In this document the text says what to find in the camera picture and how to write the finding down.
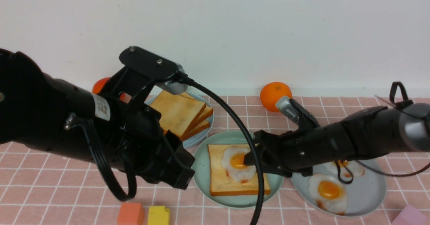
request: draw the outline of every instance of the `white label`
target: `white label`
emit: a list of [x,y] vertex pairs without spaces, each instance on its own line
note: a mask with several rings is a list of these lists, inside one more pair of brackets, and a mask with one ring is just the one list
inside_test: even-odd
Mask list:
[[108,101],[103,97],[91,93],[95,104],[95,116],[98,118],[109,121],[111,119],[111,108],[109,107]]

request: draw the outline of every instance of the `egg yolk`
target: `egg yolk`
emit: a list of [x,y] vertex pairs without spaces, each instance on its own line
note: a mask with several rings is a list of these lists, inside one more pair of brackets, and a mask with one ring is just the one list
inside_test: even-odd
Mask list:
[[335,199],[340,195],[341,191],[335,183],[321,181],[318,185],[318,193],[325,199]]
[[243,164],[243,160],[245,159],[244,153],[236,153],[230,159],[230,165],[233,168],[246,168],[247,166]]
[[338,160],[338,161],[336,161],[337,163],[338,163],[338,165],[341,167],[341,168],[343,168],[343,167],[345,167],[345,166],[348,166],[348,164],[349,164],[349,162],[347,161],[347,160]]

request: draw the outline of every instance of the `gray plate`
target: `gray plate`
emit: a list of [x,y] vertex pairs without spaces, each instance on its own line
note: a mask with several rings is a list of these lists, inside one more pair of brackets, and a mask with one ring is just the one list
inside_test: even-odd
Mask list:
[[[374,159],[362,162],[372,168],[381,170],[378,163]],[[314,173],[322,173],[337,177],[337,175],[330,173],[324,165],[314,166],[313,171]],[[317,209],[328,213],[318,208],[315,200],[311,198],[309,192],[307,191],[308,180],[309,177],[303,177],[301,174],[294,174],[291,178],[294,187],[307,202],[312,204]],[[363,216],[373,212],[382,204],[382,201],[385,198],[385,193],[387,192],[385,176],[378,175],[367,169],[363,176],[354,178],[354,181],[351,184],[344,185],[344,187],[348,196],[348,207],[345,215],[342,217]]]
[[[198,189],[210,200],[223,206],[236,209],[249,208],[255,206],[257,196],[211,196],[210,181],[211,171],[209,163],[208,144],[246,144],[246,139],[240,131],[229,131],[217,133],[206,139],[197,148],[194,157],[196,158],[192,169],[195,170],[194,181]],[[273,197],[281,188],[284,178],[281,176],[268,174],[267,179],[270,184],[270,194],[264,196],[264,201]]]
[[[195,94],[192,94],[192,93],[187,93],[187,94],[190,95],[190,96],[192,96],[193,98],[195,98],[198,101],[204,101],[204,102],[206,102],[207,106],[209,106],[209,107],[211,106],[211,105],[209,105],[209,102],[206,101],[205,99],[203,99],[201,96],[195,95]],[[151,104],[155,100],[155,97],[156,96],[154,96],[153,98],[147,100],[145,102],[145,104],[146,105]],[[205,130],[201,131],[200,133],[197,133],[196,135],[194,135],[194,136],[190,137],[189,139],[183,141],[182,144],[184,145],[184,148],[192,147],[192,146],[198,144],[199,142],[201,142],[204,138],[207,138],[208,133],[211,130],[212,125],[214,124],[214,115],[212,114],[212,116],[209,116],[206,119],[206,121],[208,121],[209,124],[210,124],[209,128],[206,128]]]

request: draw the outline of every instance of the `toast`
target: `toast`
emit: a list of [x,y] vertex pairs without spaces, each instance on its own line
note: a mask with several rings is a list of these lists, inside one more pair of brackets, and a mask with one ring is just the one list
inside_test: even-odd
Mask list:
[[[195,100],[195,98],[193,98],[186,92],[180,94],[180,96]],[[212,116],[213,113],[214,113],[213,109],[209,106],[206,106],[206,108],[203,110],[203,112],[200,114],[200,116],[197,118],[196,122],[194,123],[195,127],[197,127],[201,122],[206,120],[206,118],[209,118],[209,116]]]
[[163,90],[150,106],[161,113],[161,128],[181,138],[194,129],[192,125],[206,108],[206,103]]
[[206,128],[209,128],[210,124],[208,121],[203,120],[203,122],[200,122],[195,128],[193,128],[191,131],[185,133],[183,136],[181,136],[181,141],[185,141],[192,136],[196,135],[197,133],[200,133],[201,131],[205,130]]
[[[209,160],[211,169],[211,196],[239,196],[239,195],[257,195],[258,179],[257,173],[246,183],[238,183],[227,176],[226,169],[222,167],[221,159],[224,151],[229,147],[247,147],[248,144],[209,144]],[[264,177],[264,194],[270,194],[270,185],[267,180],[267,174]]]

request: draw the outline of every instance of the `screw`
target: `screw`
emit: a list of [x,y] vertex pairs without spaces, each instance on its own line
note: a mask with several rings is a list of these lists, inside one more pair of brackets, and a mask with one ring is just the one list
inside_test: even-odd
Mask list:
[[72,125],[75,121],[75,117],[76,117],[75,113],[71,113],[69,115],[69,117],[66,120],[66,124],[64,124],[64,130],[70,130],[72,128]]

